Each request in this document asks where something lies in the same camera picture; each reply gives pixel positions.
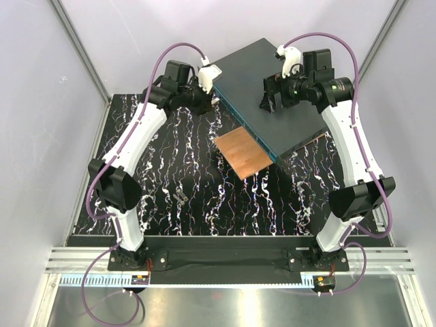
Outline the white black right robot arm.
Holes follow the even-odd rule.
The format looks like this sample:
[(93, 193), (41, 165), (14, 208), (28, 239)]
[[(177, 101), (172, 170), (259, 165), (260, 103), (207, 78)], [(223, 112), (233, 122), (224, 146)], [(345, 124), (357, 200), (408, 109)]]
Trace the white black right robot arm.
[(387, 199), (396, 184), (392, 177), (384, 176), (372, 155), (358, 118), (357, 89), (349, 78), (335, 76), (331, 51), (300, 52), (280, 46), (276, 57), (283, 67), (264, 79), (260, 108), (274, 112), (276, 95), (280, 95), (283, 108), (310, 102), (327, 124), (343, 167), (345, 186), (329, 194), (330, 215), (302, 257), (314, 269), (324, 270), (339, 260), (346, 238)]

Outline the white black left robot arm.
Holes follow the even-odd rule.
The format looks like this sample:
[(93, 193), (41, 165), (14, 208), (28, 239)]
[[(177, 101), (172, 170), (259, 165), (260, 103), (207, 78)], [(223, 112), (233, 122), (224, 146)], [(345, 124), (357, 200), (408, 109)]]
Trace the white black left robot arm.
[(186, 108), (201, 115), (212, 109), (213, 83), (221, 73), (208, 61), (198, 71), (187, 63), (168, 61), (165, 72), (152, 78), (151, 85), (143, 91), (133, 118), (115, 145), (102, 159), (92, 159), (88, 165), (92, 182), (87, 192), (87, 213), (92, 219), (99, 218), (91, 210), (90, 198), (96, 195), (115, 227), (112, 257), (130, 269), (151, 265), (138, 221), (142, 187), (134, 179), (136, 166), (172, 112)]

